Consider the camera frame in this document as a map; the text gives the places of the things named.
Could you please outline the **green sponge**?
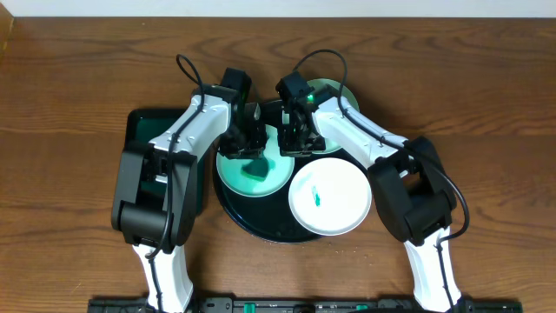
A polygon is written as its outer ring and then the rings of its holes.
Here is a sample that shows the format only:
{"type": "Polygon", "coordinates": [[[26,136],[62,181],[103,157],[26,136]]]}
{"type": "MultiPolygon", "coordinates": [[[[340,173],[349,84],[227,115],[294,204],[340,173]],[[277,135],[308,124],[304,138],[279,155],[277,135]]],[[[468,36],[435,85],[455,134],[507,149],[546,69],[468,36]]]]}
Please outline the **green sponge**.
{"type": "Polygon", "coordinates": [[[241,167],[241,173],[257,182],[263,182],[267,179],[268,173],[275,167],[275,162],[266,157],[253,159],[249,163],[241,167]]]}

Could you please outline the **white plate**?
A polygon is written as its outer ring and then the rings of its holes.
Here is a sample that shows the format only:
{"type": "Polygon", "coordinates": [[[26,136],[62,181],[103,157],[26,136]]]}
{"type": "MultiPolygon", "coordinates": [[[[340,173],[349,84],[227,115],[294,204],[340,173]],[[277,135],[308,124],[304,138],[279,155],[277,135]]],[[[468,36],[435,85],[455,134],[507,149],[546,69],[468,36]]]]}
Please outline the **white plate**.
{"type": "Polygon", "coordinates": [[[349,161],[325,157],[303,166],[288,191],[295,220],[317,235],[339,236],[358,227],[370,211],[370,184],[349,161]]]}

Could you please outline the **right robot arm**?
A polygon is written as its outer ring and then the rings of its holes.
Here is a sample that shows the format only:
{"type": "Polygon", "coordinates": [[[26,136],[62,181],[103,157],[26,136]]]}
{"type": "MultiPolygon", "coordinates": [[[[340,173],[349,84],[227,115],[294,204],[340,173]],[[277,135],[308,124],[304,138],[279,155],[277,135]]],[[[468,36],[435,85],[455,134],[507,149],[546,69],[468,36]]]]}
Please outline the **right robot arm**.
{"type": "Polygon", "coordinates": [[[414,298],[432,312],[453,312],[461,299],[449,255],[449,241],[465,233],[450,230],[452,212],[467,201],[446,174],[438,153],[425,137],[395,135],[354,109],[342,87],[315,89],[307,83],[276,91],[283,104],[281,152],[306,156],[315,134],[338,143],[366,166],[379,217],[406,248],[414,276],[414,298]]]}

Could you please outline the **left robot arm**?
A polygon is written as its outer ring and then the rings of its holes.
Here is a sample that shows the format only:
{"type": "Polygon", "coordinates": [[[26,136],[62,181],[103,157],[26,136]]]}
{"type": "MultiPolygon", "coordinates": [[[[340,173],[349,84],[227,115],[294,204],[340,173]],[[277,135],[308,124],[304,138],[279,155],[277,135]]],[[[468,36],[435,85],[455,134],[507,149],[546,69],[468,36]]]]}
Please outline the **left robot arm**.
{"type": "Polygon", "coordinates": [[[260,130],[246,101],[250,81],[201,84],[189,107],[162,134],[124,144],[111,226],[140,257],[152,312],[183,312],[193,295],[184,244],[199,202],[199,161],[222,137],[232,157],[261,155],[260,130]]]}

